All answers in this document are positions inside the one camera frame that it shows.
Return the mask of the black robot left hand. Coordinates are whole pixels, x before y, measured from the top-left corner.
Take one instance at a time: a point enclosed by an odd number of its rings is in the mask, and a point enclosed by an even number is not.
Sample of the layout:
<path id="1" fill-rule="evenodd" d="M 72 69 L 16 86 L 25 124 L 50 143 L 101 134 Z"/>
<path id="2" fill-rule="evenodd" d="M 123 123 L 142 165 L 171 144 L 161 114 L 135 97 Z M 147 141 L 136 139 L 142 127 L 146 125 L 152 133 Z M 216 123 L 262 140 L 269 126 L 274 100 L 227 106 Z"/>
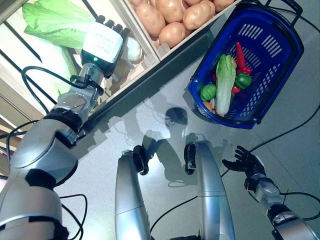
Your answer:
<path id="1" fill-rule="evenodd" d="M 85 34 L 81 49 L 81 63 L 97 66 L 105 78 L 111 77 L 120 60 L 130 29 L 109 19 L 93 22 Z"/>

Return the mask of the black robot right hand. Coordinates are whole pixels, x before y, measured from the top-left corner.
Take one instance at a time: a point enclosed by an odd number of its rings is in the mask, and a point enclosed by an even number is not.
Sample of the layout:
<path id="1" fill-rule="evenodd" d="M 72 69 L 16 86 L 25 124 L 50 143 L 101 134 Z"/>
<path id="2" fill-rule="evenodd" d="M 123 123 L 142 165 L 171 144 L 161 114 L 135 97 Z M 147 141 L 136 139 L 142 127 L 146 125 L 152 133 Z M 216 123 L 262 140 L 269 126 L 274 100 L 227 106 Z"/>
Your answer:
<path id="1" fill-rule="evenodd" d="M 267 176 L 261 161 L 244 147 L 238 145 L 234 157 L 235 161 L 223 159 L 222 164 L 231 171 L 244 172 L 247 178 L 254 178 L 256 175 Z"/>

